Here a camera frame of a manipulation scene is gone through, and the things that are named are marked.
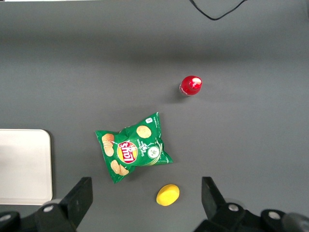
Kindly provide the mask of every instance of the red bottle cap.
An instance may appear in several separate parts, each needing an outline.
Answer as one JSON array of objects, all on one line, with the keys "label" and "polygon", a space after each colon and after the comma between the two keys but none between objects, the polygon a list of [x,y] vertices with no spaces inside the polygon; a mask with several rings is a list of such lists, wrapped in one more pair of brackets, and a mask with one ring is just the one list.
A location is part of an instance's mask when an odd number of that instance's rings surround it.
[{"label": "red bottle cap", "polygon": [[179,90],[185,96],[197,94],[202,87],[202,79],[198,76],[187,76],[180,84]]}]

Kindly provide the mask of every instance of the screw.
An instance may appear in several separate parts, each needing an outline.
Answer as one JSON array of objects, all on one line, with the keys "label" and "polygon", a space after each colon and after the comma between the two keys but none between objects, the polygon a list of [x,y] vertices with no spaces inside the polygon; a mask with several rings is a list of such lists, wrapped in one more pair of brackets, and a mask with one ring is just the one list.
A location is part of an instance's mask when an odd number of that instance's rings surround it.
[{"label": "screw", "polygon": [[9,220],[12,216],[10,214],[4,215],[2,217],[0,217],[0,222]]},{"label": "screw", "polygon": [[52,211],[53,208],[54,208],[54,206],[53,206],[53,205],[50,205],[50,206],[48,206],[48,207],[45,207],[45,208],[43,209],[43,212],[44,212],[44,213],[48,213],[48,212]]},{"label": "screw", "polygon": [[235,204],[230,204],[230,205],[228,206],[228,209],[231,210],[231,211],[233,211],[233,212],[239,211],[238,206],[235,205]]},{"label": "screw", "polygon": [[268,216],[272,219],[275,219],[275,220],[279,220],[281,217],[278,213],[274,212],[274,211],[270,211],[268,213]]}]

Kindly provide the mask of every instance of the yellow ball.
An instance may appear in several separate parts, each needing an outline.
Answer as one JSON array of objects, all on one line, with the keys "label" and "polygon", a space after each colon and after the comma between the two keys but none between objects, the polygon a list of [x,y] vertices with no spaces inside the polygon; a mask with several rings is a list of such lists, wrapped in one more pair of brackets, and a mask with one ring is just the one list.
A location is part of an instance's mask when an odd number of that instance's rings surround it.
[{"label": "yellow ball", "polygon": [[156,202],[162,206],[173,204],[179,198],[179,188],[176,185],[165,185],[160,189]]}]

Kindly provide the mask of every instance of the white tray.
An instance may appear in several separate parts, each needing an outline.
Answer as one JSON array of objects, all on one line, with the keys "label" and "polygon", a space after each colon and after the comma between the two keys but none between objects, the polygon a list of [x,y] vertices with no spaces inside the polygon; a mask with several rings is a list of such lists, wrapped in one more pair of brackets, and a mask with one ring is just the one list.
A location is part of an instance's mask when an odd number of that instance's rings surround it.
[{"label": "white tray", "polygon": [[0,129],[0,204],[42,205],[52,196],[49,134]]}]

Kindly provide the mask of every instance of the lay's logo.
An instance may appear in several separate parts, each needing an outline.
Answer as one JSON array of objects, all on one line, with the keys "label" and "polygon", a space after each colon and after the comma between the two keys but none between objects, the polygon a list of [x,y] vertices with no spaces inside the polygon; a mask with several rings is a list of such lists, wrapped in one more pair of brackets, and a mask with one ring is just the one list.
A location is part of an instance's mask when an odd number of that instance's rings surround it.
[{"label": "lay's logo", "polygon": [[133,163],[137,154],[137,147],[133,143],[126,141],[118,144],[117,155],[124,163]]}]

